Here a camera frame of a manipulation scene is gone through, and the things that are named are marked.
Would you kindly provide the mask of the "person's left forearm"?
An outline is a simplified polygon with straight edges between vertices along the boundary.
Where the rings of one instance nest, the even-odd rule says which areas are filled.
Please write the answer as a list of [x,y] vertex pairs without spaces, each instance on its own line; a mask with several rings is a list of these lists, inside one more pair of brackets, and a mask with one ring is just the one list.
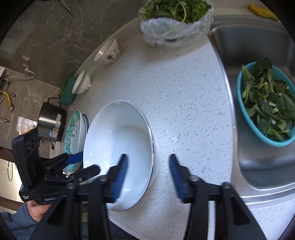
[[14,214],[2,212],[1,216],[16,239],[30,239],[38,225],[38,222],[31,217],[27,203],[24,203]]

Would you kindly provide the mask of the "person's left hand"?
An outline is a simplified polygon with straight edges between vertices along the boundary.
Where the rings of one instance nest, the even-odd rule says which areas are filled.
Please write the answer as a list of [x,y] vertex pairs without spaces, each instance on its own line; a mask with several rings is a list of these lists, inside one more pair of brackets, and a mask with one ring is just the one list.
[[51,207],[51,204],[49,205],[38,205],[35,201],[27,201],[27,209],[29,211],[30,216],[36,221],[40,222],[43,216],[46,214],[46,212]]

